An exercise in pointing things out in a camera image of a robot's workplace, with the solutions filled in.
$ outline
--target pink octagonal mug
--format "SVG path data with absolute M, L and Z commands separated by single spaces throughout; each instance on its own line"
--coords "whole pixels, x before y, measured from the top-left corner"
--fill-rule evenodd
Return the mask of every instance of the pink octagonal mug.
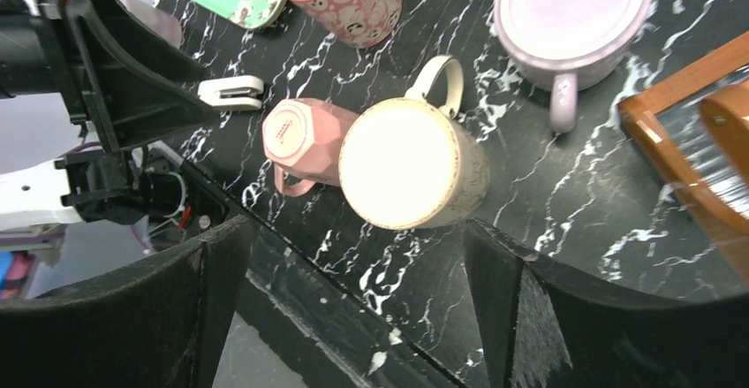
M 276 189 L 296 197 L 315 183 L 341 186 L 338 156 L 359 114 L 314 98 L 284 99 L 262 124 L 265 156 L 274 162 Z M 286 183 L 284 173 L 299 179 Z

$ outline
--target wooden handle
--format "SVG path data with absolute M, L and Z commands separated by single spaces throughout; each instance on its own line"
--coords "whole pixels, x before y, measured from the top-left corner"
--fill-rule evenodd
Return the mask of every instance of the wooden handle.
M 727 86 L 700 105 L 702 123 L 749 183 L 749 81 Z
M 710 52 L 645 92 L 619 104 L 622 122 L 654 167 L 727 261 L 749 282 L 749 220 L 702 181 L 657 114 L 749 64 L 749 32 Z

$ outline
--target blue object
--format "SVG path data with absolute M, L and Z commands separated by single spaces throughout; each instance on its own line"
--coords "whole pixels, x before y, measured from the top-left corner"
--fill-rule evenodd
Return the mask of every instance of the blue object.
M 0 290 L 3 289 L 5 273 L 11 269 L 13 264 L 13 253 L 0 253 Z

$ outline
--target mug handle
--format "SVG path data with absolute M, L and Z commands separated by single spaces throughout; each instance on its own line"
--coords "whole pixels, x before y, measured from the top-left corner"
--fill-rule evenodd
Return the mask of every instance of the mug handle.
M 572 130 L 577 120 L 577 108 L 577 74 L 557 74 L 551 88 L 551 129 L 556 133 L 567 133 Z
M 284 180 L 284 169 L 275 163 L 273 164 L 273 172 L 278 192 L 292 198 L 306 194 L 315 185 L 315 182 L 306 179 L 302 179 L 293 185 L 287 185 Z
M 454 118 L 460 111 L 464 81 L 463 67 L 452 55 L 438 55 L 430 59 L 419 72 L 413 86 L 405 91 L 405 97 L 426 102 L 427 95 L 443 72 L 447 74 L 447 100 L 438 108 L 448 118 Z

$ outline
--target white clip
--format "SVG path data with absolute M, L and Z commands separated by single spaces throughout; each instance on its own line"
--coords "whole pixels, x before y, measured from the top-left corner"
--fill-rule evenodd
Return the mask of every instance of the white clip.
M 262 108 L 265 83 L 254 76 L 205 80 L 198 86 L 198 97 L 219 111 L 254 111 Z

